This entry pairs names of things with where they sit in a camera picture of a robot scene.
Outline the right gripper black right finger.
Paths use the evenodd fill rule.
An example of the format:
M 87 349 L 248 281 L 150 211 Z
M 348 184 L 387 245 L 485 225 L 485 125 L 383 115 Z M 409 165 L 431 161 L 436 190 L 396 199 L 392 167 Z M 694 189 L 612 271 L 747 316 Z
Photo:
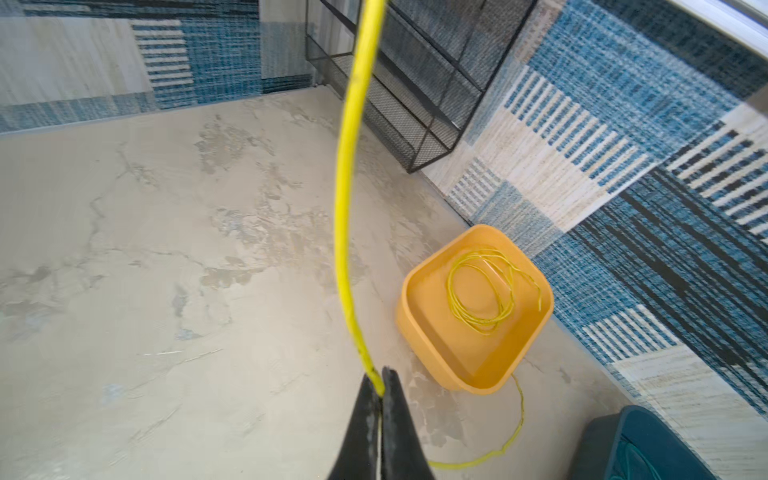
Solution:
M 398 373 L 382 372 L 382 479 L 434 479 L 424 456 Z

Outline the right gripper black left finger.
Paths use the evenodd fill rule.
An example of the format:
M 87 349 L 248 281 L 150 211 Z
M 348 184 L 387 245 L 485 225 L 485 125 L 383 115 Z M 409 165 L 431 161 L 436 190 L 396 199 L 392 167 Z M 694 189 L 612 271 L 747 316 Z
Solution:
M 381 399 L 364 375 L 330 480 L 376 480 Z

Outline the yellow plastic tray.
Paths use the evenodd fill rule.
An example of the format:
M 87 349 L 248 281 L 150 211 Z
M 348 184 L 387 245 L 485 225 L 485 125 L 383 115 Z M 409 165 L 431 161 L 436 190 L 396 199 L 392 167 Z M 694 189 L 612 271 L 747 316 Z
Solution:
M 553 309 L 542 272 L 501 231 L 478 224 L 406 276 L 396 322 L 442 387 L 488 395 L 506 383 Z

